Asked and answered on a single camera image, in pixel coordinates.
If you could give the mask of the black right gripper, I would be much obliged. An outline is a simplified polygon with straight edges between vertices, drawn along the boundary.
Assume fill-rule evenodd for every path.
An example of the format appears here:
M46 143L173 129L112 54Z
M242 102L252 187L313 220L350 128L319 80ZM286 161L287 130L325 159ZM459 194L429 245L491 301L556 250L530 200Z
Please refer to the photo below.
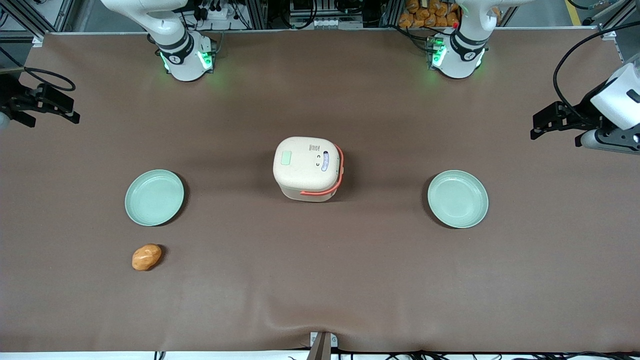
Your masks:
M0 127L5 129L11 121L15 121L34 128L36 118L26 114L27 111L34 110L62 117L74 125L80 123L81 116L74 111L73 98L53 85L39 84L35 96L33 89L22 85L13 75L0 75Z

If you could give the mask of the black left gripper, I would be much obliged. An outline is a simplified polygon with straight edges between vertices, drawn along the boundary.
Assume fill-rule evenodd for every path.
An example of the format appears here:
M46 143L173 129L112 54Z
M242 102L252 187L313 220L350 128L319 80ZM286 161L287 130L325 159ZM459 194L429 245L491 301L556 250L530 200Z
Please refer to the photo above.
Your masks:
M575 105L570 104L562 91L558 91L559 101L547 105L532 117L531 141L557 130L589 131L608 127L610 120L592 103L592 99L604 89L605 86L596 86Z

